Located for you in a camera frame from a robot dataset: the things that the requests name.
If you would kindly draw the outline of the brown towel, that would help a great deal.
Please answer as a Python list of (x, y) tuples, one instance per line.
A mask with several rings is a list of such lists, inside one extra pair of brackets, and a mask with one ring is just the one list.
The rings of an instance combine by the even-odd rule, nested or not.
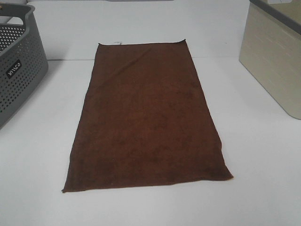
[(232, 177), (185, 40), (98, 45), (63, 192)]

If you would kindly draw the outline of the grey perforated plastic basket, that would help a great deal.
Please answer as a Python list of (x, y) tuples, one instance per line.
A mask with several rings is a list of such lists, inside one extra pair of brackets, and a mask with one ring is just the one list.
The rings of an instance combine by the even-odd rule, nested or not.
[(48, 61), (31, 5), (1, 3), (1, 16), (22, 24), (0, 25), (0, 124), (23, 105), (48, 72)]

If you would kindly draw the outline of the beige storage box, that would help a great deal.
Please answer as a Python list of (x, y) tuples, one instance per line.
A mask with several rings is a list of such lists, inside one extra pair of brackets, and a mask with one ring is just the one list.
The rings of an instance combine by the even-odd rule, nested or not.
[(283, 110), (301, 117), (301, 2), (252, 0), (240, 63)]

